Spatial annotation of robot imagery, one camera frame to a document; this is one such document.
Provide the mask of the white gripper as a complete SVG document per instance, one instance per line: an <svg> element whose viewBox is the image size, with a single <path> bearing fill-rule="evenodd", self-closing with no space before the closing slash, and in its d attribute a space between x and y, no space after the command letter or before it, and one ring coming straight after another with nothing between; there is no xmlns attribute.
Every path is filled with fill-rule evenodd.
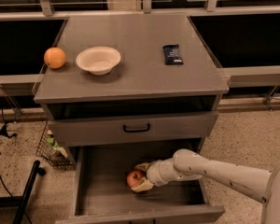
<svg viewBox="0 0 280 224"><path fill-rule="evenodd" d="M143 177L141 182L132 187L134 192L143 192L152 189L154 186L160 187L169 183L170 171L172 168L171 161L154 161L140 163L134 166L135 170L147 173L147 177Z"/></svg>

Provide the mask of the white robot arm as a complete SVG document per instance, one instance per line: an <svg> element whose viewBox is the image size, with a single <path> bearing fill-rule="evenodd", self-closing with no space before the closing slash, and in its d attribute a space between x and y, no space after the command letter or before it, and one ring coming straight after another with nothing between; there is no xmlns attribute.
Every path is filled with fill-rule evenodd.
<svg viewBox="0 0 280 224"><path fill-rule="evenodd" d="M142 192L203 176L261 203L261 224L280 224L280 165L268 171L209 160L189 149L179 149L170 159L136 165L127 183L132 191Z"/></svg>

